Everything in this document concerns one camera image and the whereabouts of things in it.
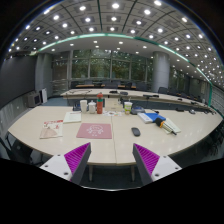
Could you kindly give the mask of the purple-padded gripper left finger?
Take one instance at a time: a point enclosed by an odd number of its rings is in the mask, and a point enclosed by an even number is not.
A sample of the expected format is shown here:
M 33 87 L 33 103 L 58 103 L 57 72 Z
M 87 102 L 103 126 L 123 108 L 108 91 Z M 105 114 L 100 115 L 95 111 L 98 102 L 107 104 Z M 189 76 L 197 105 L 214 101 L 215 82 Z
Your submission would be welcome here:
M 90 154 L 91 144 L 86 143 L 66 154 L 54 155 L 41 169 L 79 185 Z

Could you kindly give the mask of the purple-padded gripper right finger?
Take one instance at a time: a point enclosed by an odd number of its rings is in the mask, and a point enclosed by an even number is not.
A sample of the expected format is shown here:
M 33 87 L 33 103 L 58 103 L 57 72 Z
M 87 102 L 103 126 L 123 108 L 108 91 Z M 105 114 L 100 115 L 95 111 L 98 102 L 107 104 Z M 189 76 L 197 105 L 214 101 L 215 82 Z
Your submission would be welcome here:
M 181 170 L 181 167 L 169 156 L 159 156 L 138 144 L 133 144 L 133 156 L 143 185 Z

